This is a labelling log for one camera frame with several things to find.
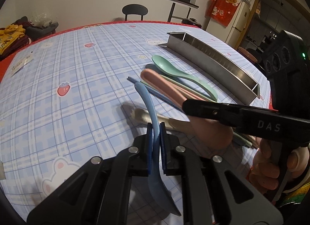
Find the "beige plastic spoon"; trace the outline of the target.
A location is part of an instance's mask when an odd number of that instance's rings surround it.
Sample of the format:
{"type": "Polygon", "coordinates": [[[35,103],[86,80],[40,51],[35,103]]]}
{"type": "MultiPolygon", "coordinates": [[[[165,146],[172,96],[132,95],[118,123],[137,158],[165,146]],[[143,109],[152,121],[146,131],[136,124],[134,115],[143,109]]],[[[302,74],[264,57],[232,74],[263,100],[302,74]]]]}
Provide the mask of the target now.
{"type": "MultiPolygon", "coordinates": [[[[149,112],[141,108],[133,109],[131,112],[131,117],[135,119],[137,122],[142,123],[142,124],[147,124],[147,123],[152,122],[149,112]]],[[[194,135],[194,130],[189,121],[181,121],[181,120],[165,117],[160,114],[157,114],[157,119],[159,123],[164,122],[165,127],[168,130],[182,132],[187,135],[194,135]]]]}

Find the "blue plastic spoon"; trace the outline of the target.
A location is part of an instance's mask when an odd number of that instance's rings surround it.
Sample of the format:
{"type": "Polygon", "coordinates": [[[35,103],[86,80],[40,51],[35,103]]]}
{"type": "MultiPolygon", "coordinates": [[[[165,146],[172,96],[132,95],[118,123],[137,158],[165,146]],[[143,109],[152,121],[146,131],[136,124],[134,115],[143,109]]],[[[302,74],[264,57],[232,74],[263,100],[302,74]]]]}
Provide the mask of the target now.
{"type": "Polygon", "coordinates": [[[152,144],[152,156],[151,156],[151,172],[148,176],[148,186],[150,193],[154,199],[154,201],[166,212],[172,213],[174,215],[180,216],[181,213],[178,210],[177,206],[174,203],[173,198],[171,197],[167,187],[163,183],[160,176],[159,169],[159,154],[160,154],[160,125],[158,121],[158,117],[156,114],[156,110],[150,94],[145,87],[145,85],[141,82],[137,82],[134,85],[136,91],[142,98],[145,106],[150,115],[150,119],[152,122],[153,128],[153,144],[152,144]]]}

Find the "green plastic spoon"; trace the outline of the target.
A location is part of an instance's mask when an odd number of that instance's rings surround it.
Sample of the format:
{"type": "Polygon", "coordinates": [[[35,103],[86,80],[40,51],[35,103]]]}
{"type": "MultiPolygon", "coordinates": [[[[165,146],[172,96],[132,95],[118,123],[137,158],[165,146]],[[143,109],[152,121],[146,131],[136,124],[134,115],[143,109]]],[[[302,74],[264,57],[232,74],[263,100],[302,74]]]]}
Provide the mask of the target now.
{"type": "Polygon", "coordinates": [[[177,78],[184,78],[185,80],[189,80],[190,82],[193,82],[200,86],[205,92],[208,93],[210,98],[217,102],[218,101],[218,95],[216,91],[208,85],[205,81],[200,80],[199,78],[188,74],[186,72],[183,72],[179,69],[177,69],[175,66],[173,66],[168,60],[166,60],[164,57],[161,57],[160,55],[154,55],[152,56],[152,61],[155,64],[155,66],[162,71],[163,73],[171,76],[171,77],[177,77],[177,78]]]}

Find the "black metal utensil tray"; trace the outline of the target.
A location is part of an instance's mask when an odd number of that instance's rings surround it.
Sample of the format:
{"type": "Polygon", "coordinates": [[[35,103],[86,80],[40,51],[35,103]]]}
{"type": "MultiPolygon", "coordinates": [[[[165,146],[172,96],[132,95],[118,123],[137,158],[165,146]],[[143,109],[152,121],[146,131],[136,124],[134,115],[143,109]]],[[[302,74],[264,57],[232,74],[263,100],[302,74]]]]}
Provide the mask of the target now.
{"type": "Polygon", "coordinates": [[[260,85],[246,71],[211,45],[185,32],[168,32],[166,46],[202,69],[238,103],[260,98],[260,85]]]}

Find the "dark blue chopstick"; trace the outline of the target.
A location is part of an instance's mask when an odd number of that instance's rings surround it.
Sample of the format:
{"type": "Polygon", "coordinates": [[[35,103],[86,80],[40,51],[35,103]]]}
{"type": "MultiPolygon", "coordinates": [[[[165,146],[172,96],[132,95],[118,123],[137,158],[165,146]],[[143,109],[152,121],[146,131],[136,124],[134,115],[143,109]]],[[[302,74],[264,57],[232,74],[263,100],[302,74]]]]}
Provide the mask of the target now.
{"type": "Polygon", "coordinates": [[[169,104],[171,107],[177,109],[178,111],[183,112],[183,110],[180,109],[176,104],[174,104],[169,98],[167,98],[166,96],[162,95],[160,92],[158,92],[156,89],[152,88],[151,86],[149,86],[145,82],[136,80],[136,79],[134,79],[134,78],[132,78],[130,76],[127,77],[127,80],[129,82],[132,82],[133,84],[135,84],[135,83],[142,83],[146,87],[146,89],[148,90],[148,92],[150,94],[152,94],[153,96],[157,97],[158,99],[161,99],[162,101],[164,101],[165,103],[169,104]]]}

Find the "light green chopstick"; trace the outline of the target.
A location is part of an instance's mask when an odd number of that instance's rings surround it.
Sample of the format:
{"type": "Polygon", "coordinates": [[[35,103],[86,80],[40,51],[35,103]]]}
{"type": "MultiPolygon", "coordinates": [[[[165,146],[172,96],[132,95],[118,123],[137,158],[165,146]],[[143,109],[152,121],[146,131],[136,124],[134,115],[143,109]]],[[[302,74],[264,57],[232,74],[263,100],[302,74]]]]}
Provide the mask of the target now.
{"type": "Polygon", "coordinates": [[[207,95],[202,94],[199,91],[196,91],[195,89],[189,87],[188,85],[184,85],[183,83],[177,82],[173,80],[172,78],[166,77],[164,75],[159,75],[155,72],[151,72],[151,73],[141,72],[140,77],[146,84],[150,85],[151,87],[157,89],[160,92],[163,92],[163,89],[159,87],[159,85],[164,84],[165,86],[169,85],[173,87],[175,90],[177,90],[179,93],[181,93],[186,98],[196,98],[198,100],[209,100],[211,102],[217,102],[217,99],[218,99],[218,96],[215,90],[211,88],[207,83],[199,80],[196,77],[192,79],[189,79],[188,77],[184,77],[184,78],[186,80],[189,80],[197,84],[205,92],[207,92],[207,95]]]}

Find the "brown trash bin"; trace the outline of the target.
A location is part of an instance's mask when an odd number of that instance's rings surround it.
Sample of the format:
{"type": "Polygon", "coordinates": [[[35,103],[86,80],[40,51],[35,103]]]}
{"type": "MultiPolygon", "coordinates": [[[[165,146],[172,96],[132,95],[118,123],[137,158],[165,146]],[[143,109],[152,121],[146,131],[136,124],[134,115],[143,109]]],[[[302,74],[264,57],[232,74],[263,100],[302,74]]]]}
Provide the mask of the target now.
{"type": "Polygon", "coordinates": [[[248,61],[250,61],[252,64],[257,63],[257,59],[246,49],[242,47],[238,47],[238,52],[244,56],[248,61]]]}

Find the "blue plaid table mat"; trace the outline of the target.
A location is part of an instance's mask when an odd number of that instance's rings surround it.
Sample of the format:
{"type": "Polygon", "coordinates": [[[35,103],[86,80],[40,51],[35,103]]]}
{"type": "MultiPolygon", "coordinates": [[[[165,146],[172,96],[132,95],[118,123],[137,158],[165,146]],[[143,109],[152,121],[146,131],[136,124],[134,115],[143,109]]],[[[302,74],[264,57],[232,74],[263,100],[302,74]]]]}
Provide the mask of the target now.
{"type": "Polygon", "coordinates": [[[260,85],[253,105],[269,105],[267,79],[243,56],[209,33],[172,24],[110,24],[78,29],[16,54],[10,67],[33,54],[14,76],[1,81],[1,189],[25,220],[48,193],[91,157],[110,158],[146,132],[131,117],[145,105],[127,77],[136,80],[166,58],[213,87],[220,102],[236,99],[183,57],[164,48],[168,32],[185,32],[211,45],[260,85]]]}

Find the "white refrigerator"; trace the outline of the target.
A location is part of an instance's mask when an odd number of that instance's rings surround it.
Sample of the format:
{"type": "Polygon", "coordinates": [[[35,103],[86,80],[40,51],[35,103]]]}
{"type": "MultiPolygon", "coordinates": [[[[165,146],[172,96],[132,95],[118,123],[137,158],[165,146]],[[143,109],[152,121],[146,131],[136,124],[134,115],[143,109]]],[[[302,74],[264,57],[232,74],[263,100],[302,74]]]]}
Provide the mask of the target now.
{"type": "Polygon", "coordinates": [[[244,1],[241,1],[241,4],[237,8],[231,22],[227,27],[222,26],[219,22],[209,17],[210,20],[206,31],[234,48],[239,40],[239,37],[241,36],[241,33],[245,29],[249,15],[249,6],[244,1]]]}

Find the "electric rice cooker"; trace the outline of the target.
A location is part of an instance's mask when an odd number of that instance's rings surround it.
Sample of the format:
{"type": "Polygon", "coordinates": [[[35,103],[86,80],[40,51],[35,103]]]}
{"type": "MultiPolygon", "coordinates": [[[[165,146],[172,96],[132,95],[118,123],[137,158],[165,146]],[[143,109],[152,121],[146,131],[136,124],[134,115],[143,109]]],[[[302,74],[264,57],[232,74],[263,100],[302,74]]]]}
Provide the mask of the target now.
{"type": "Polygon", "coordinates": [[[189,19],[184,18],[184,19],[182,19],[181,23],[191,25],[191,26],[195,26],[195,27],[200,28],[200,29],[202,28],[202,25],[200,23],[198,23],[196,21],[196,19],[193,19],[193,18],[189,18],[189,19]]]}

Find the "black round stool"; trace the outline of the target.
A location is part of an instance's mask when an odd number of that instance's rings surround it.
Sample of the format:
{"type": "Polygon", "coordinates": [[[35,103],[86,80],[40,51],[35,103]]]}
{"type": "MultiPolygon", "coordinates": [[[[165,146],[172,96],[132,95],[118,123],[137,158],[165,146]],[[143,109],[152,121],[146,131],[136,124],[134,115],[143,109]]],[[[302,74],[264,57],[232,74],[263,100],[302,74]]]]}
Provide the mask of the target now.
{"type": "Polygon", "coordinates": [[[143,21],[143,17],[148,14],[148,9],[141,4],[128,4],[122,8],[122,13],[125,15],[125,21],[129,15],[139,15],[140,20],[143,21]]]}

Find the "red cloth on refrigerator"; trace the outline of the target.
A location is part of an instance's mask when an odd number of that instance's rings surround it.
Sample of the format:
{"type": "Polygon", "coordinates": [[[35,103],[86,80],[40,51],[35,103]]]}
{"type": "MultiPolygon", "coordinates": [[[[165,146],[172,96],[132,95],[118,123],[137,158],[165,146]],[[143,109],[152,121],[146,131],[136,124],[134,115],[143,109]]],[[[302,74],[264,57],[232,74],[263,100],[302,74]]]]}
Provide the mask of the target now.
{"type": "Polygon", "coordinates": [[[241,0],[211,0],[205,16],[227,27],[240,4],[241,0]]]}

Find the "small paper card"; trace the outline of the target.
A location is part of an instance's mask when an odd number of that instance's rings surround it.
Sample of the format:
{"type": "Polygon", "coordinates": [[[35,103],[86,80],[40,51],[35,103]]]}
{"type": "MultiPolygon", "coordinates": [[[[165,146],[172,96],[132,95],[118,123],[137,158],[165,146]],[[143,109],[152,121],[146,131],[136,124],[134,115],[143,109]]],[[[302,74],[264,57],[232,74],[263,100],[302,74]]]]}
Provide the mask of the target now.
{"type": "Polygon", "coordinates": [[[20,71],[25,65],[30,63],[34,59],[33,54],[29,54],[28,56],[19,60],[11,69],[11,76],[14,76],[18,71],[20,71]]]}

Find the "grey stool with bag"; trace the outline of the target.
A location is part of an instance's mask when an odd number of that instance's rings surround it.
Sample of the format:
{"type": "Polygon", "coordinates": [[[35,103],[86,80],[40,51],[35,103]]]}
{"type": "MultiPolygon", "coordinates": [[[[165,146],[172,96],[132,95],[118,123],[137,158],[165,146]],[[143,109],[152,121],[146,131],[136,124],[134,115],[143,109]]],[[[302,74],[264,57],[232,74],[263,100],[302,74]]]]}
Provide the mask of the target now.
{"type": "Polygon", "coordinates": [[[25,34],[34,42],[48,35],[56,33],[59,24],[46,13],[34,16],[24,25],[25,34]]]}

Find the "black folding chair frame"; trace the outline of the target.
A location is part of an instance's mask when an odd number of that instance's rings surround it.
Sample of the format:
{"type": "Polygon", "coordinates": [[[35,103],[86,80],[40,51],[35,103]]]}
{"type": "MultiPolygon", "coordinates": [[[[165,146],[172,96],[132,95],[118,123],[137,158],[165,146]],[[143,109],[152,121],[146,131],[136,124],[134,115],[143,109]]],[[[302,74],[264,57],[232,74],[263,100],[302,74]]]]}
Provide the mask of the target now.
{"type": "Polygon", "coordinates": [[[179,3],[172,3],[167,22],[181,23],[183,19],[188,19],[192,8],[179,3]]]}

